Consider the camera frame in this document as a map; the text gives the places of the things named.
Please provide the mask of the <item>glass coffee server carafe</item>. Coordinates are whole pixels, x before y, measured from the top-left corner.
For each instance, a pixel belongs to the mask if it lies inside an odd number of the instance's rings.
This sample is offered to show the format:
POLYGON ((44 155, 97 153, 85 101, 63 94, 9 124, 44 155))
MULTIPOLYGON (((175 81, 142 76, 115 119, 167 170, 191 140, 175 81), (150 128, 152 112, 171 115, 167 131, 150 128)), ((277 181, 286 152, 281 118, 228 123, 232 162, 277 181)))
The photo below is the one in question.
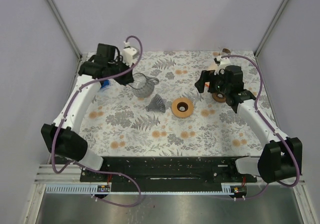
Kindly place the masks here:
POLYGON ((132 93, 138 98, 146 98, 150 96, 160 81, 156 77, 149 77, 143 73, 133 74, 133 83, 130 83, 132 93))

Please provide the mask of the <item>clear ribbed glass dripper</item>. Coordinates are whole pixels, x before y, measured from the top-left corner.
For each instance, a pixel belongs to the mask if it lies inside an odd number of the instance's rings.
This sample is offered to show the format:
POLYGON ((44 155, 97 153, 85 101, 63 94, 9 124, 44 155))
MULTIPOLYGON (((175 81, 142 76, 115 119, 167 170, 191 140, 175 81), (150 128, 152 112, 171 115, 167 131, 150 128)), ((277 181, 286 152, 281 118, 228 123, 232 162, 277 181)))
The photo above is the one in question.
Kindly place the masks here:
POLYGON ((159 94, 155 94, 155 96, 151 99, 150 103, 146 106, 146 111, 165 113, 166 106, 159 94))

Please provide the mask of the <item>paper coffee filter pack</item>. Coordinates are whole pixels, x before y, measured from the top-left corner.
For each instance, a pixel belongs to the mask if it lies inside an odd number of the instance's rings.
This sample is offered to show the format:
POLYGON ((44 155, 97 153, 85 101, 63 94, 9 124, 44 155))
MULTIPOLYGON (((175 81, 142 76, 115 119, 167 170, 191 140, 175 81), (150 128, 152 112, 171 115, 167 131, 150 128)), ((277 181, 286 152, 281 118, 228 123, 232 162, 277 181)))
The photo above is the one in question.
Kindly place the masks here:
POLYGON ((220 65, 219 63, 212 62, 212 63, 208 66, 207 70, 208 70, 208 71, 216 71, 216 70, 218 69, 219 65, 220 65))

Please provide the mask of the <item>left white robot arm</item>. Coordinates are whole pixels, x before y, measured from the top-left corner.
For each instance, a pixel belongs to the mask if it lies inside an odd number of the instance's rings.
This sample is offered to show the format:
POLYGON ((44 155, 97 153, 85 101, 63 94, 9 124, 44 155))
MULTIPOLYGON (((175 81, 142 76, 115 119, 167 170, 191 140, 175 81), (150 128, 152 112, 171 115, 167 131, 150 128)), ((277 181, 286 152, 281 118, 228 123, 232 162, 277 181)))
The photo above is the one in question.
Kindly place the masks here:
POLYGON ((103 166, 103 158, 94 153, 79 131, 86 111, 94 96, 104 82, 114 79, 121 85, 132 83, 132 70, 142 57, 143 48, 135 48, 129 41, 124 48, 99 44, 97 51, 80 66, 76 84, 65 106, 52 124, 44 124, 41 134, 48 151, 51 153, 51 166, 56 174, 63 172, 57 169, 55 157, 64 157, 68 163, 91 170, 91 176, 97 181, 104 181, 108 168, 103 166))

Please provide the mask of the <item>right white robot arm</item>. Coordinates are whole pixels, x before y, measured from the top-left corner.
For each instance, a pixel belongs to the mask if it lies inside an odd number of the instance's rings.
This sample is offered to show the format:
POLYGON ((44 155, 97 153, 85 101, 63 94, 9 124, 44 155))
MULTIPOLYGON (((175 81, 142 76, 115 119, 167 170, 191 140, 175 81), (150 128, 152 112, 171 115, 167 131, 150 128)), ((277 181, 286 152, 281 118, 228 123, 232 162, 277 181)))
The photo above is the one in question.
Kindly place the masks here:
POLYGON ((237 159, 236 164, 227 170, 229 179, 238 182, 250 174, 261 177, 266 183, 280 183, 291 177, 299 181, 302 142, 278 129, 257 108, 256 97, 244 88, 241 67, 227 66, 218 74, 214 70, 203 70, 195 83, 199 93, 204 92, 206 83, 209 83, 209 93, 225 96, 227 105, 248 124, 263 147, 260 157, 237 159))

